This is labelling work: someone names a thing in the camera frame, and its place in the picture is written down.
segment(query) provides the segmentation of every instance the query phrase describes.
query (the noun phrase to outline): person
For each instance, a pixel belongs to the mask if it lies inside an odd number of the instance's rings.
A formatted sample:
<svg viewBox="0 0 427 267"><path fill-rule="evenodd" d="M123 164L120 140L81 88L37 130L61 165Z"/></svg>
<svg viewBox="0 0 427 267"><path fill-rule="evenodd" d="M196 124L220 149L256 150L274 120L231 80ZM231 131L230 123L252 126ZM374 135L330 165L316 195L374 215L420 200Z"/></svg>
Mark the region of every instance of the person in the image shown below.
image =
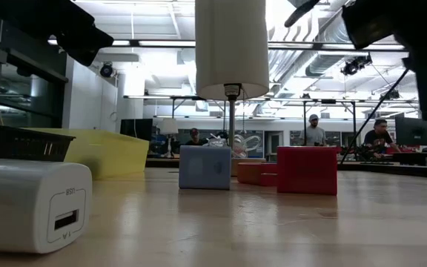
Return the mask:
<svg viewBox="0 0 427 267"><path fill-rule="evenodd" d="M316 114L312 114L309 117L309 127L306 129L306 136L304 140L304 130L301 131L299 138L302 140L302 143L307 146L324 146L325 143L325 131L321 127L317 126L319 124L319 117Z"/></svg>
<svg viewBox="0 0 427 267"><path fill-rule="evenodd" d="M204 145L208 142L205 139L199 139L199 130L196 128L192 128L189 134L191 135L191 140L185 143L185 145Z"/></svg>
<svg viewBox="0 0 427 267"><path fill-rule="evenodd" d="M374 123L374 129L365 135L364 143L370 148L374 148L374 156L378 159L383 157L385 144L389 144L396 152L401 152L397 144L393 142L390 134L386 130L388 127L385 119L377 119Z"/></svg>

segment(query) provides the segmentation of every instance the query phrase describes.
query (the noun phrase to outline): table surface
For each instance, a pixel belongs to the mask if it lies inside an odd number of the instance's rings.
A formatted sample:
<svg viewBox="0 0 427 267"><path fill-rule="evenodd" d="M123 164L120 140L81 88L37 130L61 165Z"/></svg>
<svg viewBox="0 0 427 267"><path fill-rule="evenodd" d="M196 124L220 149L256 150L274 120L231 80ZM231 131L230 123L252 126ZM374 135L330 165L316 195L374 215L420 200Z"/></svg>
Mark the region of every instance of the table surface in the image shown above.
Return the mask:
<svg viewBox="0 0 427 267"><path fill-rule="evenodd" d="M427 266L426 178L339 172L327 197L179 190L176 171L94 182L84 235L48 255L0 253L0 266Z"/></svg>

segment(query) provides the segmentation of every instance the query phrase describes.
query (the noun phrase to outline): man with cap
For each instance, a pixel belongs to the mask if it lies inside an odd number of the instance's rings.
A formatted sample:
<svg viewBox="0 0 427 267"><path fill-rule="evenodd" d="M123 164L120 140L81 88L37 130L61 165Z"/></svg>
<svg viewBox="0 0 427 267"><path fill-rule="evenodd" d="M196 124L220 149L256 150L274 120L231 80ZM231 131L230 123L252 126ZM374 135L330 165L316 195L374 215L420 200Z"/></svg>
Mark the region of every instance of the man with cap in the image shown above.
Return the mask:
<svg viewBox="0 0 427 267"><path fill-rule="evenodd" d="M304 130L301 131L299 138L302 140L302 143L305 143L307 146L324 146L325 143L325 131L321 127L317 126L319 124L319 117L316 114L312 114L309 117L309 127L306 129L305 137Z"/></svg>
<svg viewBox="0 0 427 267"><path fill-rule="evenodd" d="M204 145L208 142L205 139L199 139L199 130L197 128L192 128L190 134L191 140L185 143L185 145Z"/></svg>

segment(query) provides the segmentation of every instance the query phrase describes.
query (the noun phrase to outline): black cable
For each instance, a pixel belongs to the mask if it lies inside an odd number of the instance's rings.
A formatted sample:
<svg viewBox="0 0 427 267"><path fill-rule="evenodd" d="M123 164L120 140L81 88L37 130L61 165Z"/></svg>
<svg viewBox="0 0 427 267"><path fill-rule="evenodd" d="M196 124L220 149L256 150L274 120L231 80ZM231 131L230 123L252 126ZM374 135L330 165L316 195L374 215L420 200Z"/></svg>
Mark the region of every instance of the black cable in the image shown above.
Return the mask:
<svg viewBox="0 0 427 267"><path fill-rule="evenodd" d="M352 140L352 142L348 145L347 150L345 151L344 157L340 161L340 164L344 163L345 158L348 155L348 151L351 149L352 145L357 141L357 137L360 135L360 133L362 133L362 130L367 125L368 121L372 118L372 116L375 114L375 112L377 112L377 109L381 106L381 104L383 103L383 101L385 101L385 99L388 98L388 95L396 88L396 86L398 86L398 84L401 82L401 80L403 80L403 78L405 78L405 76L406 76L406 74L408 74L408 72L409 72L409 69L406 68L406 70L403 72L403 74L401 74L401 76L394 83L394 85L391 86L390 90L388 90L388 92L386 92L385 96L383 96L382 99L378 102L378 104L375 107L375 109L370 113L370 115L368 116L367 120L365 120L365 122L363 123L362 127L360 127L359 131L355 134L354 139Z"/></svg>

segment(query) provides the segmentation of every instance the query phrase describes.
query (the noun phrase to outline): ceiling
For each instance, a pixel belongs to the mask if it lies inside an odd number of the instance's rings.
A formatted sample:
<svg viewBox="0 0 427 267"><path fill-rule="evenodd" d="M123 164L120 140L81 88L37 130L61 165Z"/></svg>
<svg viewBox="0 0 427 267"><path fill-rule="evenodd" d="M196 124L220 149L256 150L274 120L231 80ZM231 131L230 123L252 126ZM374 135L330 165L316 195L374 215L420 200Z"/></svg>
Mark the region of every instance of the ceiling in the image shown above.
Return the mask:
<svg viewBox="0 0 427 267"><path fill-rule="evenodd" d="M322 0L313 12L303 17L288 32L284 21L300 0L267 0L266 22L270 41L348 42L344 39L342 18L338 13L346 0ZM195 39L194 0L77 0L78 6L95 17L98 28L115 39ZM380 43L393 43L388 37ZM321 76L306 76L305 69L316 52L274 50L269 52L271 92L269 97L299 98L309 93L319 99L379 99L404 71L401 58L406 53L371 53L370 65L354 76L343 76L345 60L356 53L316 55L334 59ZM115 55L139 55L139 62L114 62L121 73L129 75L131 65L141 65L145 87L150 94L175 95L195 86L195 53L179 48L120 48L100 50L104 59ZM414 74L410 73L399 86L402 99L417 97Z"/></svg>

